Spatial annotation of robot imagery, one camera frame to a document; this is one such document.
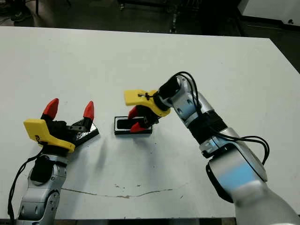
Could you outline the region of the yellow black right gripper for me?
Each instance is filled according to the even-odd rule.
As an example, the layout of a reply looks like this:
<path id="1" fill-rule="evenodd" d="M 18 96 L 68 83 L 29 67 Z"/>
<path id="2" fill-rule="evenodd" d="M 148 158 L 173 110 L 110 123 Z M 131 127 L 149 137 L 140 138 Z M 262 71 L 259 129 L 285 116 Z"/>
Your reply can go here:
<path id="1" fill-rule="evenodd" d="M 157 90 L 125 90 L 126 106 L 134 106 L 128 113 L 128 119 L 141 117 L 130 129 L 131 132 L 142 132 L 144 127 L 157 124 L 158 120 L 170 113 L 170 107 L 160 102 Z"/>

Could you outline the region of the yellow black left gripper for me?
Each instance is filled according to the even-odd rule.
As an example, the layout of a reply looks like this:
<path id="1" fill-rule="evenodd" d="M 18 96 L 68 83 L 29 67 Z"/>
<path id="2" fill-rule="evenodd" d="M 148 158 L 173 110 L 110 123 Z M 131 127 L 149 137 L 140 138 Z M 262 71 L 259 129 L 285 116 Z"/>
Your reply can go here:
<path id="1" fill-rule="evenodd" d="M 83 125 L 68 125 L 54 120 L 58 111 L 59 99 L 54 98 L 45 107 L 41 119 L 27 119 L 23 122 L 30 139 L 41 145 L 59 147 L 67 153 L 75 151 L 75 138 L 91 128 L 94 120 L 94 103 L 90 101 L 83 113 Z"/>

